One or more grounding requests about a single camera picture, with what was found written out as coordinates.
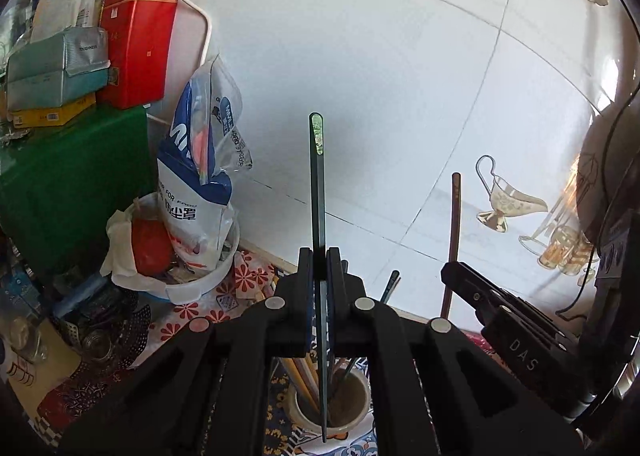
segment teal box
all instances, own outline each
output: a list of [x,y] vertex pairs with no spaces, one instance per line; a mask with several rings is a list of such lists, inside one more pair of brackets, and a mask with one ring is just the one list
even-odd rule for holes
[[67,28],[9,58],[9,111],[60,107],[107,85],[107,32]]

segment cardboard box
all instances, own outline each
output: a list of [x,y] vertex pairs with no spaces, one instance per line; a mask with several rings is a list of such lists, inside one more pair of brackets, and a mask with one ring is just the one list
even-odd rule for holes
[[56,125],[64,125],[87,107],[94,105],[94,103],[95,93],[90,92],[62,107],[24,109],[14,111],[11,115],[14,117],[14,127],[16,129],[23,129],[25,127],[53,127]]

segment plastic bag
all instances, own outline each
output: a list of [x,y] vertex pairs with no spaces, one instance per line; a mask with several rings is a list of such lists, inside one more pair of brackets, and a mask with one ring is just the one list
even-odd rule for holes
[[191,114],[190,152],[200,185],[220,172],[250,169],[251,153],[236,128],[242,97],[220,56],[193,73],[182,95],[177,110],[184,103]]
[[198,274],[215,269],[233,224],[227,173],[252,166],[236,129],[241,109],[238,86],[222,60],[210,60],[185,86],[158,148],[162,220],[174,250]]

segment glass jar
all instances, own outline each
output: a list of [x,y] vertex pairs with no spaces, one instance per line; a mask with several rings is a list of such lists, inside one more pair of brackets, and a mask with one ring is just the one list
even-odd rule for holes
[[82,6],[76,19],[76,26],[92,28],[100,23],[103,0],[82,0]]
[[578,232],[566,225],[557,227],[549,240],[549,246],[538,258],[538,264],[553,270],[569,254],[578,243]]

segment wooden chopstick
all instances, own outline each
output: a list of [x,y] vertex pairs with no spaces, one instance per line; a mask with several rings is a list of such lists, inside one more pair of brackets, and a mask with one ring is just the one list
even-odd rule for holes
[[305,362],[306,362],[306,365],[309,366],[309,369],[311,370],[311,374],[314,377],[314,382],[316,383],[316,386],[317,386],[318,385],[318,372],[316,371],[316,369],[314,367],[314,363],[311,360],[311,355],[308,354],[308,353],[305,356]]
[[305,359],[292,359],[293,363],[296,365],[296,369],[300,373],[303,382],[305,382],[305,387],[311,397],[314,399],[315,404],[320,404],[320,391],[318,389],[318,385],[314,381],[314,377],[312,371],[309,369],[309,366],[306,365]]
[[312,406],[316,412],[320,412],[318,404],[316,404],[313,397],[311,397],[309,390],[306,388],[305,381],[300,375],[300,372],[297,369],[293,359],[280,359],[280,363],[282,364],[287,375],[289,375],[289,379],[293,386],[296,388],[296,391],[298,391],[298,393],[301,394],[306,401],[308,401],[309,405]]

